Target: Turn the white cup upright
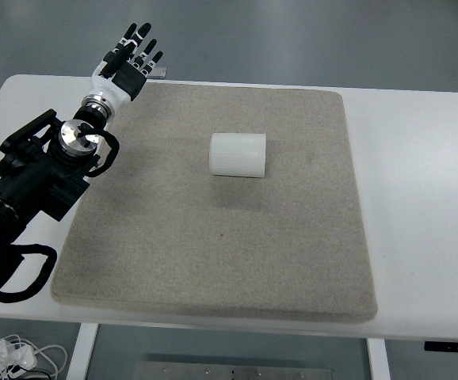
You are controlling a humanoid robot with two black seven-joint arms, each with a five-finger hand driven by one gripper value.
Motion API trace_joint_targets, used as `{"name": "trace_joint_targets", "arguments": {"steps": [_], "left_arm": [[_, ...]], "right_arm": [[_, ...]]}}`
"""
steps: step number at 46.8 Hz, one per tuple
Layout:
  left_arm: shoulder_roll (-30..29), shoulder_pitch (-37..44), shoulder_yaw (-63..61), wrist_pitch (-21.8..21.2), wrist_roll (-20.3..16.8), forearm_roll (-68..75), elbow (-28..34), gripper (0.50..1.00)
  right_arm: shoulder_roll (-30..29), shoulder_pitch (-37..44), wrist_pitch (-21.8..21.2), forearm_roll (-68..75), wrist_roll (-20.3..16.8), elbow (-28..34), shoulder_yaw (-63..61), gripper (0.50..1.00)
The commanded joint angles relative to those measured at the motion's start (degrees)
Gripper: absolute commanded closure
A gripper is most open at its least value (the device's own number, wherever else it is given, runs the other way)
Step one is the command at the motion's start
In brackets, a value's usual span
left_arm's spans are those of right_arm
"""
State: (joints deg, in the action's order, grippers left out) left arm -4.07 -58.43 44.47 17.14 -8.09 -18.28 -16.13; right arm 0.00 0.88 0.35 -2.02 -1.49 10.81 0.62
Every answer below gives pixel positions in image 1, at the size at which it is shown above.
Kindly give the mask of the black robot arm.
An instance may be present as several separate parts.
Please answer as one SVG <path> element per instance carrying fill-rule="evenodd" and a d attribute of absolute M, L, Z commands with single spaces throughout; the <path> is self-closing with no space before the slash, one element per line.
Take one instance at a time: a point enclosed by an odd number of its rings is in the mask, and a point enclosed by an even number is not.
<path fill-rule="evenodd" d="M 120 144 L 105 128 L 114 115 L 105 98 L 89 95 L 72 120 L 61 121 L 54 110 L 47 110 L 0 146 L 1 303 L 27 300 L 48 281 L 57 260 L 55 249 L 15 241 L 40 212 L 61 220 L 89 187 L 87 179 L 111 167 Z M 45 258 L 37 277 L 23 291 L 3 291 L 31 254 Z"/>

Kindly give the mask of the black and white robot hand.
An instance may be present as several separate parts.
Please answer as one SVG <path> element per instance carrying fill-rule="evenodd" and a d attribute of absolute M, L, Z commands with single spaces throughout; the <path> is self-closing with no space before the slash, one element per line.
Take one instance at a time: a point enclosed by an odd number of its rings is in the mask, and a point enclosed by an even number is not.
<path fill-rule="evenodd" d="M 102 103 L 111 112 L 135 100 L 163 56 L 156 39 L 149 40 L 151 24 L 133 23 L 108 51 L 91 75 L 91 90 L 85 100 Z"/>

